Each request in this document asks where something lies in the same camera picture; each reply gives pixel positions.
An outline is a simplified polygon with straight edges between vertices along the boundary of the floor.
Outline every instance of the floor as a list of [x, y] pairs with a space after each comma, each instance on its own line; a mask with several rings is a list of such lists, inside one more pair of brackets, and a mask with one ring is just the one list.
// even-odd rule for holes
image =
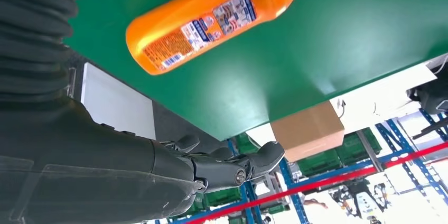
[[[73, 97], [76, 100], [81, 99], [82, 76], [84, 64], [86, 62], [95, 64], [77, 53], [74, 53], [67, 62], [69, 68], [76, 69], [76, 79], [74, 81], [73, 91]], [[153, 113], [156, 138], [158, 141], [177, 141], [186, 134], [194, 134], [198, 135], [201, 141], [201, 143], [194, 149], [194, 152], [210, 153], [217, 148], [227, 146], [226, 142], [218, 141], [216, 138], [213, 138], [156, 101], [153, 101]]]

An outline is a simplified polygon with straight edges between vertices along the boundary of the blue metal shelf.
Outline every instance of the blue metal shelf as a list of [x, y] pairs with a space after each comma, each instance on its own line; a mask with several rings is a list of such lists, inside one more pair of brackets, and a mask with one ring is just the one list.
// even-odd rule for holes
[[[442, 113], [437, 114], [437, 117], [438, 117], [439, 120], [444, 119]], [[445, 135], [446, 135], [446, 134], [448, 133], [448, 126], [445, 125], [445, 126], [443, 127], [443, 129], [445, 130]]]
[[[434, 123], [434, 120], [432, 119], [432, 117], [427, 114], [424, 110], [421, 110], [423, 116], [428, 120], [428, 122], [430, 124]], [[401, 133], [401, 131], [398, 129], [398, 127], [395, 125], [394, 121], [387, 120], [386, 121], [387, 125], [390, 127], [390, 129], [392, 130], [389, 131], [388, 129], [386, 129], [386, 127], [382, 124], [377, 124], [376, 128], [379, 130], [380, 134], [382, 135], [382, 137], [384, 138], [384, 140], [386, 141], [387, 145], [389, 146], [389, 148], [392, 150], [392, 153], [386, 156], [382, 156], [379, 157], [378, 160], [381, 163], [385, 163], [388, 162], [390, 160], [392, 160], [394, 157], [400, 157], [401, 155], [405, 154], [405, 153], [413, 153], [414, 150], [412, 149], [412, 147], [410, 146], [409, 142], [406, 140], [406, 138], [403, 136], [403, 134]], [[437, 130], [437, 133], [439, 133], [440, 137], [444, 140], [447, 141], [448, 139], [448, 135], [446, 135], [441, 129]], [[232, 141], [228, 141], [229, 144], [229, 148], [231, 149], [233, 155], [237, 155], [237, 151], [232, 143]], [[424, 165], [424, 163], [422, 162], [422, 160], [419, 159], [415, 159], [414, 163], [420, 168], [420, 170], [423, 172], [423, 174], [425, 175], [425, 177], [428, 179], [430, 185], [439, 193], [439, 195], [441, 196], [441, 198], [445, 201], [446, 204], [448, 204], [448, 197], [446, 195], [446, 192], [443, 190], [443, 188], [434, 180], [434, 178], [431, 176], [431, 174], [429, 173], [428, 169], [426, 168], [426, 166]], [[300, 186], [304, 186], [310, 183], [314, 183], [317, 181], [321, 181], [324, 179], [328, 179], [328, 178], [332, 178], [335, 176], [339, 176], [339, 175], [343, 175], [346, 173], [350, 173], [350, 172], [354, 172], [356, 170], [368, 167], [372, 165], [372, 160], [365, 160], [362, 162], [358, 162], [354, 165], [350, 165], [341, 169], [337, 169], [334, 171], [330, 171], [330, 172], [326, 172], [323, 173], [321, 175], [317, 175], [317, 176], [313, 176], [311, 178], [308, 178], [304, 181], [299, 181], [299, 182], [294, 182], [291, 176], [291, 172], [289, 170], [288, 167], [288, 163], [286, 161], [286, 159], [282, 159], [279, 166], [280, 166], [280, 170], [283, 174], [283, 177], [285, 179], [285, 183], [288, 189], [292, 189], [292, 188], [296, 188], [296, 187], [300, 187]], [[415, 184], [416, 188], [420, 191], [420, 193], [427, 199], [427, 195], [426, 192], [424, 191], [424, 187], [417, 181], [416, 177], [414, 176], [414, 174], [412, 173], [412, 171], [409, 168], [409, 165], [407, 163], [404, 163], [403, 165], [404, 170], [406, 171], [406, 173], [409, 175], [409, 178], [412, 180], [412, 182]], [[223, 209], [229, 209], [235, 206], [239, 206], [245, 202], [248, 201], [252, 201], [252, 200], [256, 200], [257, 196], [254, 193], [253, 187], [252, 187], [252, 183], [250, 182], [246, 182], [242, 187], [241, 187], [241, 194], [242, 194], [242, 200], [229, 204], [225, 207], [219, 208], [219, 209], [215, 209], [213, 211], [209, 211], [209, 212], [204, 212], [204, 213], [200, 213], [197, 214], [195, 216], [191, 216], [189, 218], [185, 218], [185, 219], [181, 219], [181, 220], [177, 220], [174, 221], [172, 223], [185, 223], [187, 220], [191, 221], [194, 219], [198, 219], [198, 218], [202, 218], [205, 216], [208, 216], [210, 214], [213, 214], [215, 212], [221, 211]], [[309, 224], [308, 218], [306, 216], [305, 210], [303, 208], [303, 204], [302, 201], [300, 200], [300, 197], [298, 196], [298, 194], [292, 195], [291, 196], [291, 200], [292, 203], [296, 209], [297, 215], [300, 219], [301, 224]], [[260, 211], [260, 207], [256, 206], [253, 208], [254, 211], [252, 211], [252, 209], [246, 209], [246, 216], [247, 216], [247, 221], [249, 224], [255, 224], [255, 223], [263, 223], [262, 222], [262, 216], [261, 216], [261, 211]]]

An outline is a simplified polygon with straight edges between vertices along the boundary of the orange bottle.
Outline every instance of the orange bottle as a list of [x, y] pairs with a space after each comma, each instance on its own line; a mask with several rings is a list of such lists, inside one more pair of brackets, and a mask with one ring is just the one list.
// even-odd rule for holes
[[293, 0], [172, 0], [132, 21], [126, 43], [152, 75], [282, 14]]

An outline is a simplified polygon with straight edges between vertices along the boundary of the metal pole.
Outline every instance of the metal pole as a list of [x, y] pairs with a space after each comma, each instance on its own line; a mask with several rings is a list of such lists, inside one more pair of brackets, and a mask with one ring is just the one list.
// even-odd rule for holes
[[[232, 151], [233, 156], [236, 156], [238, 154], [238, 151], [235, 148], [232, 140], [230, 140], [230, 139], [228, 140], [228, 145], [229, 145], [230, 150]], [[250, 192], [248, 192], [248, 186], [247, 186], [248, 183], [249, 183], [249, 186], [251, 186], [251, 182], [249, 181], [249, 182], [244, 183], [240, 187], [241, 197], [242, 197], [243, 202], [249, 202], [250, 200], [254, 200], [253, 198], [248, 197], [250, 194]], [[256, 206], [256, 208], [258, 209], [258, 211], [256, 211], [257, 220], [261, 220], [262, 216], [261, 216], [260, 208], [259, 208], [259, 206]], [[252, 215], [252, 209], [251, 208], [245, 209], [245, 213], [246, 213], [248, 224], [255, 224], [254, 216]]]
[[397, 125], [400, 127], [400, 129], [405, 133], [407, 141], [410, 142], [411, 147], [415, 150], [419, 150], [417, 145], [414, 143], [414, 141], [412, 140], [412, 138], [410, 137], [410, 135], [407, 133], [407, 131], [405, 130], [405, 127], [400, 123], [400, 120], [398, 120], [398, 118], [395, 121], [397, 123]]
[[[381, 136], [386, 141], [386, 143], [389, 146], [389, 148], [393, 152], [397, 152], [397, 148], [395, 147], [395, 145], [392, 143], [392, 141], [389, 138], [389, 136], [393, 138], [394, 137], [393, 134], [392, 133], [387, 133], [388, 130], [382, 124], [376, 124], [375, 126], [377, 127], [377, 129], [378, 129], [379, 133], [381, 134]], [[417, 178], [415, 178], [414, 174], [410, 170], [410, 168], [407, 165], [407, 163], [403, 163], [402, 167], [406, 171], [406, 174], [409, 176], [409, 178], [411, 179], [413, 184], [415, 185], [415, 188], [418, 189], [418, 191], [422, 194], [422, 196], [425, 198], [426, 201], [430, 202], [428, 197], [427, 197], [427, 195], [426, 195], [425, 190], [423, 190], [423, 186], [418, 182]]]
[[375, 154], [374, 149], [370, 145], [369, 141], [367, 140], [364, 132], [362, 130], [359, 130], [356, 132], [359, 139], [361, 140], [362, 145], [364, 146], [364, 149], [367, 151], [367, 154], [369, 155], [369, 158], [372, 160], [372, 164], [374, 165], [377, 172], [383, 172], [384, 169], [382, 168], [381, 162], [378, 160], [377, 155]]
[[[426, 120], [429, 122], [430, 125], [435, 124], [434, 119], [424, 109], [420, 109], [420, 113], [422, 113], [423, 117], [426, 118]], [[435, 131], [439, 134], [440, 138], [442, 138], [443, 141], [448, 141], [448, 135], [446, 133], [444, 133], [440, 128]]]
[[[406, 153], [406, 152], [403, 151], [403, 150], [398, 150], [398, 151], [396, 151], [394, 153], [391, 153], [389, 155], [380, 157], [379, 160], [381, 162], [388, 162], [392, 158], [400, 157], [400, 155], [402, 155], [404, 153]], [[368, 167], [370, 165], [372, 165], [372, 161], [371, 160], [365, 160], [365, 161], [359, 162], [359, 163], [351, 165], [351, 166], [343, 167], [343, 168], [338, 169], [338, 170], [333, 170], [333, 171], [330, 171], [330, 172], [323, 173], [321, 175], [313, 176], [313, 177], [308, 178], [308, 179], [306, 179], [304, 181], [299, 181], [299, 182], [293, 183], [291, 185], [291, 188], [301, 187], [301, 186], [304, 186], [304, 185], [307, 185], [307, 184], [310, 184], [310, 183], [314, 183], [314, 182], [321, 181], [321, 180], [324, 180], [324, 179], [332, 178], [334, 176], [351, 173], [351, 172], [354, 172], [356, 170], [360, 170], [360, 169], [363, 169], [365, 167]]]
[[[257, 194], [254, 192], [254, 188], [252, 187], [252, 183], [246, 182], [243, 186], [246, 187], [247, 196], [249, 197], [249, 201], [256, 200]], [[260, 206], [254, 206], [254, 212], [255, 212], [255, 220], [258, 224], [263, 224], [262, 220], [262, 211], [260, 210]]]
[[[285, 179], [286, 187], [288, 189], [292, 188], [293, 179], [291, 176], [290, 168], [285, 158], [280, 161], [280, 170], [282, 172], [283, 178]], [[291, 201], [293, 202], [295, 211], [297, 212], [298, 219], [301, 224], [309, 224], [308, 217], [306, 216], [305, 209], [303, 208], [302, 201], [297, 194], [291, 195]]]
[[[439, 120], [442, 120], [442, 119], [444, 119], [444, 117], [443, 117], [443, 114], [442, 113], [439, 113], [439, 114], [437, 114], [437, 117], [439, 118]], [[443, 126], [443, 129], [445, 130], [445, 134], [448, 134], [448, 126]]]
[[[401, 143], [402, 149], [407, 150], [410, 153], [413, 153], [414, 150], [409, 145], [408, 141], [404, 138], [403, 134], [400, 132], [398, 127], [395, 125], [394, 121], [389, 119], [389, 120], [387, 120], [387, 124], [389, 125], [390, 129], [395, 133], [395, 135], [398, 137], [398, 140]], [[439, 196], [445, 202], [445, 204], [448, 205], [448, 195], [443, 190], [443, 188], [440, 186], [440, 184], [434, 180], [433, 176], [430, 174], [429, 170], [426, 168], [426, 165], [423, 163], [422, 159], [416, 158], [414, 160], [414, 163], [417, 164], [417, 166], [420, 168], [421, 172], [425, 175], [426, 179], [428, 179], [428, 182], [430, 183], [430, 185], [439, 194]]]

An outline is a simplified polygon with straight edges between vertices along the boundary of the green tabletop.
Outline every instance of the green tabletop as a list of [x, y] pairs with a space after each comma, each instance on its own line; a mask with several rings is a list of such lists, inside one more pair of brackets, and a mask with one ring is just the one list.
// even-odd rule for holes
[[220, 140], [448, 51], [448, 0], [295, 0], [275, 21], [153, 77], [130, 56], [125, 30], [168, 1], [80, 0], [67, 43]]

